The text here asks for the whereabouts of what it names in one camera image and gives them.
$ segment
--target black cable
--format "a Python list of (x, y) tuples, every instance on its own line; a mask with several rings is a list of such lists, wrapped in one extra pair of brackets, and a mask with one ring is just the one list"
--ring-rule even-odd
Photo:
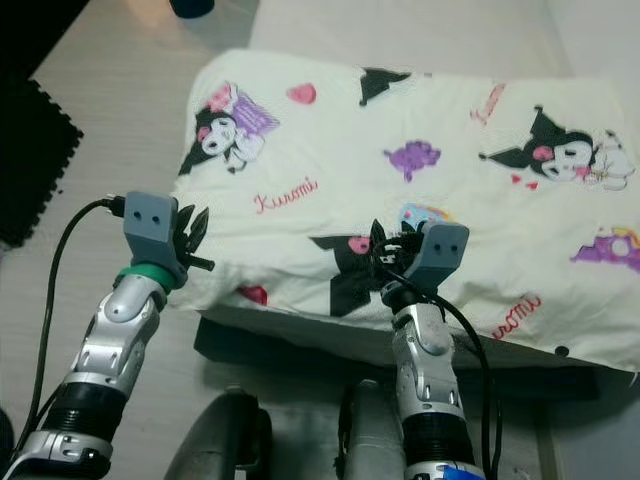
[(38, 415), (36, 415), (34, 428), (38, 428), (38, 426), (40, 425), (40, 422), (42, 422), (42, 419), (44, 418), (45, 414), (49, 410), (49, 407), (51, 407), (51, 405), (53, 404), (53, 401), (56, 399), (56, 396), (58, 395), (59, 391), (60, 391), (60, 385), (58, 385), (56, 389), (53, 392), (51, 392), (51, 395), (49, 395), (49, 398), (47, 398), (47, 401), (44, 402), (44, 405), (42, 405), (42, 408), (40, 408)]
[(13, 426), (6, 413), (0, 408), (0, 476), (4, 477), (13, 453)]
[(69, 236), (71, 236), (71, 232), (73, 231), (75, 226), (78, 224), (78, 222), (87, 213), (89, 213), (91, 210), (94, 210), (98, 207), (108, 208), (110, 207), (110, 205), (111, 205), (111, 200), (109, 199), (96, 200), (94, 202), (89, 203), (84, 208), (82, 208), (78, 213), (76, 213), (74, 217), (71, 219), (71, 221), (67, 224), (64, 231), (62, 232), (62, 236), (58, 241), (58, 246), (56, 247), (55, 253), (53, 254), (53, 259), (51, 261), (51, 269), (49, 270), (49, 281), (47, 284), (47, 299), (45, 303), (44, 319), (42, 321), (42, 332), (40, 333), (40, 347), (38, 350), (38, 363), (36, 365), (36, 378), (33, 384), (31, 406), (29, 407), (29, 414), (27, 415), (27, 420), (25, 422), (24, 429), (22, 430), (20, 439), (16, 444), (16, 448), (15, 448), (16, 452), (20, 452), (20, 450), (22, 450), (22, 448), (24, 447), (24, 442), (26, 442), (27, 440), (27, 437), (37, 427), (38, 411), (40, 407), (40, 397), (42, 395), (42, 383), (44, 380), (44, 370), (45, 370), (45, 364), (47, 360), (47, 345), (49, 343), (49, 329), (51, 328), (53, 302), (54, 302), (55, 293), (56, 293), (56, 277), (58, 275), (58, 267), (60, 266), (60, 259), (62, 257), (62, 252), (64, 250), (65, 245), (67, 244), (67, 240), (69, 240)]
[[(476, 358), (478, 358), (478, 352), (471, 348), (467, 344), (462, 344), (462, 347)], [(496, 404), (496, 437), (493, 447), (493, 459), (491, 460), (491, 478), (498, 478), (498, 465), (500, 464), (500, 455), (502, 454), (502, 398), (500, 397), (500, 391), (498, 390), (498, 384), (495, 378), (492, 379), (493, 384), (493, 396)]]
[[(495, 467), (492, 465), (491, 461), (491, 452), (490, 452), (490, 443), (491, 443), (491, 391), (493, 387), (493, 380), (491, 376), (491, 368), (489, 367), (489, 362), (487, 360), (487, 356), (485, 354), (484, 348), (482, 347), (482, 343), (480, 342), (480, 338), (478, 334), (474, 330), (469, 320), (458, 310), (454, 305), (449, 303), (444, 298), (440, 297), (436, 293), (432, 292), (424, 292), (420, 287), (415, 285), (412, 281), (407, 279), (406, 277), (392, 271), (389, 269), (384, 263), (380, 261), (379, 255), (376, 253), (379, 247), (384, 245), (379, 244), (373, 250), (373, 260), (378, 264), (378, 266), (385, 271), (387, 275), (389, 275), (394, 280), (400, 282), (402, 285), (411, 289), (413, 292), (424, 298), (427, 302), (435, 303), (436, 305), (444, 308), (449, 313), (451, 313), (456, 320), (462, 325), (465, 332), (469, 336), (473, 347), (475, 348), (478, 359), (480, 360), (480, 366), (482, 368), (482, 420), (481, 420), (481, 438), (482, 438), (482, 469), (487, 477), (487, 480), (496, 480), (497, 477), (494, 477), (494, 470), (497, 474), (498, 465)], [(498, 432), (498, 424), (496, 424), (496, 441), (498, 433), (500, 436), (502, 435), (502, 413), (500, 414), (500, 429)], [(499, 440), (500, 449), (498, 450), (497, 459), (500, 459), (500, 450), (502, 447), (502, 439)]]

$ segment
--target white wall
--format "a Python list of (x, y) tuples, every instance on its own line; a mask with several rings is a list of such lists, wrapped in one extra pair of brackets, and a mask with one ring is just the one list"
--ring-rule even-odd
[(640, 129), (640, 2), (547, 0), (576, 75), (610, 76), (633, 131)]
[[(610, 77), (640, 147), (640, 2), (547, 0), (576, 75)], [(566, 480), (638, 478), (640, 386), (603, 371), (604, 398), (553, 407), (557, 460)]]

